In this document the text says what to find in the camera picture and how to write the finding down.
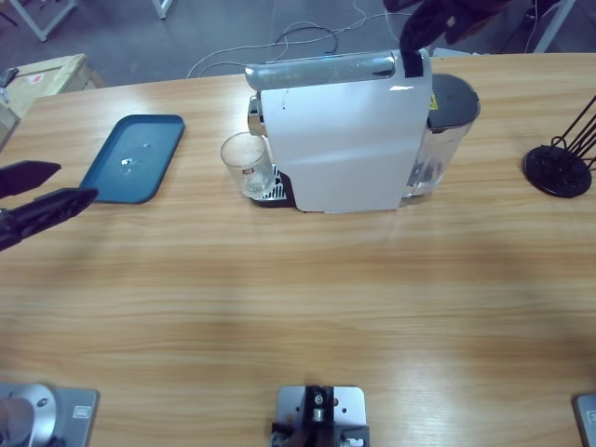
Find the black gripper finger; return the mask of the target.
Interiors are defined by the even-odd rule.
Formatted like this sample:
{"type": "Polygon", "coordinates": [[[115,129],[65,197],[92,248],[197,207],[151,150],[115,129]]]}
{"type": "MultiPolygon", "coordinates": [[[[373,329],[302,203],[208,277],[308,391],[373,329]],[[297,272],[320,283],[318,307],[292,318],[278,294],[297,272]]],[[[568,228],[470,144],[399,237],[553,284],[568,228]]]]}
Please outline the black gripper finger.
{"type": "Polygon", "coordinates": [[[445,40],[455,44],[482,29],[511,4],[510,0],[446,1],[448,8],[445,40]]]}
{"type": "Polygon", "coordinates": [[[1,209],[1,251],[74,218],[98,193],[95,188],[61,188],[15,209],[1,209]]]}
{"type": "Polygon", "coordinates": [[[400,49],[421,49],[446,33],[450,20],[461,13],[456,1],[423,1],[405,22],[400,34],[400,49]]]}
{"type": "Polygon", "coordinates": [[[0,197],[17,196],[33,190],[61,169],[59,163],[24,160],[1,168],[0,197]]]}

